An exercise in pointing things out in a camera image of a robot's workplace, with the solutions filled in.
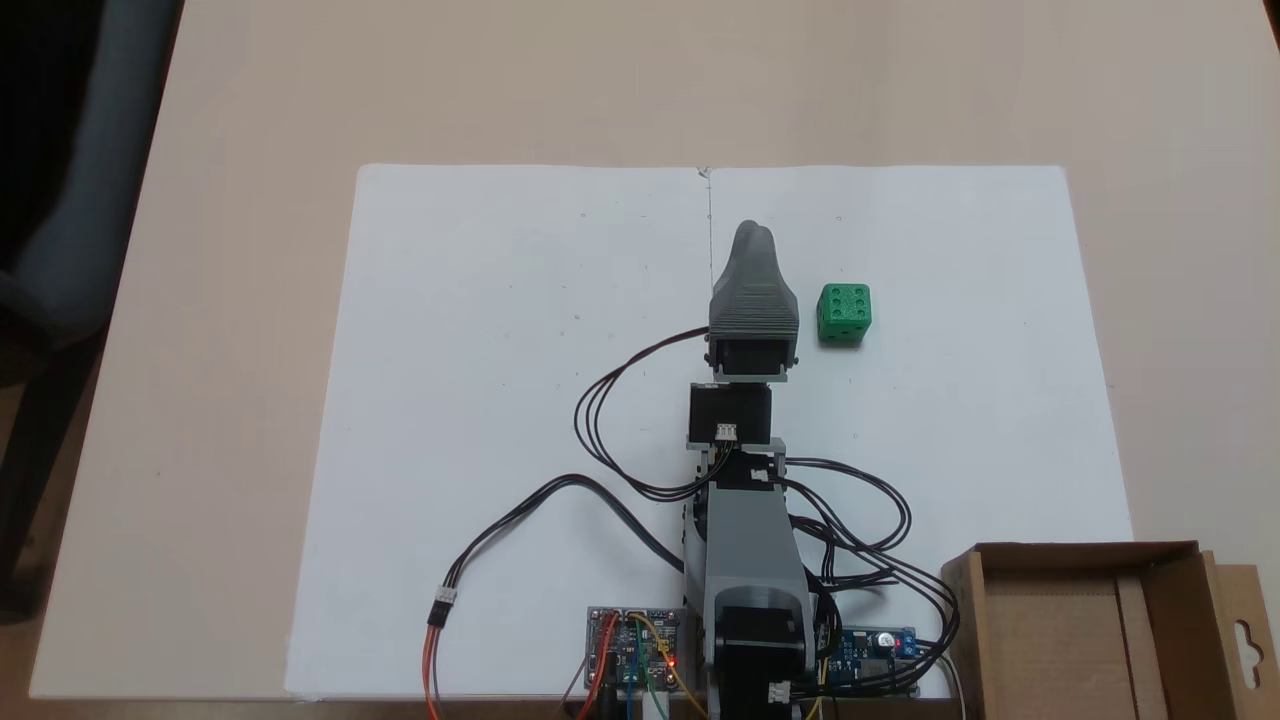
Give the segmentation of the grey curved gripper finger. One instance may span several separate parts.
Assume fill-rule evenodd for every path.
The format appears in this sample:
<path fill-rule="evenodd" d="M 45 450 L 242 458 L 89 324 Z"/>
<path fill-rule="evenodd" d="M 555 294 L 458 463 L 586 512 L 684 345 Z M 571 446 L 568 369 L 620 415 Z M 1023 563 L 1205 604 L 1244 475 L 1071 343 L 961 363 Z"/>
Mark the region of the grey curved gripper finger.
<path fill-rule="evenodd" d="M 796 334 L 797 299 L 780 269 L 774 236 L 741 222 L 710 296 L 712 334 Z"/>

